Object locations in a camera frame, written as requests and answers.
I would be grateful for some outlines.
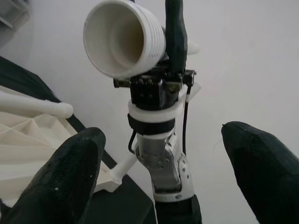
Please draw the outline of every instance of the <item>white wall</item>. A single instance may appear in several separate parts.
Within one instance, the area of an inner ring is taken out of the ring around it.
[[[31,18],[0,55],[38,74],[86,126],[100,127],[107,151],[128,152],[129,91],[114,89],[85,55],[85,17],[99,0],[32,0]],[[138,0],[164,24],[164,0]],[[299,2],[186,0],[188,35],[201,53],[188,59],[203,87],[188,115],[187,155],[206,224],[257,223],[238,189],[221,141],[221,124],[240,120],[279,137],[297,156]],[[151,196],[150,176],[130,176]]]

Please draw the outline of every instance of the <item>black cable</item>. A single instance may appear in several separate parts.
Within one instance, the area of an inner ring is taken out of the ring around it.
[[[133,144],[133,141],[134,141],[134,138],[136,136],[136,131],[133,130],[133,133],[131,135],[131,138],[130,138],[130,141],[129,141],[129,145],[128,145],[128,149],[131,153],[135,154],[134,150],[132,149],[132,144]]]
[[[191,92],[191,86],[188,86],[186,97]],[[188,102],[185,101],[184,120],[183,120],[183,153],[186,155],[186,126],[187,126]]]

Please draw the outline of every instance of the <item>white ribbed cup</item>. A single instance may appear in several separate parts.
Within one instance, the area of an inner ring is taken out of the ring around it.
[[[93,65],[112,78],[129,78],[152,69],[165,54],[158,19],[129,0],[106,0],[89,13],[84,47]]]

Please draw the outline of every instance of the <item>white background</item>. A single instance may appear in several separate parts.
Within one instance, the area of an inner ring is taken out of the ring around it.
[[[107,137],[108,153],[128,153],[128,89],[89,62],[82,31],[100,0],[32,0],[29,21],[15,34],[0,32],[0,55],[38,74],[74,106],[85,126]],[[164,0],[138,0],[164,24]],[[202,90],[189,105],[187,156],[205,224],[255,224],[236,185],[221,141],[221,125],[247,122],[273,133],[297,156],[299,2],[297,0],[185,0],[189,38],[200,54],[188,58]],[[129,172],[152,198],[150,176],[139,163]]]

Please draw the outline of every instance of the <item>white cup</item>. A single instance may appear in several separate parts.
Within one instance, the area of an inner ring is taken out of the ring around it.
[[[106,0],[85,21],[84,47],[99,71],[122,79],[152,69],[165,55],[166,40],[150,11],[129,0]]]

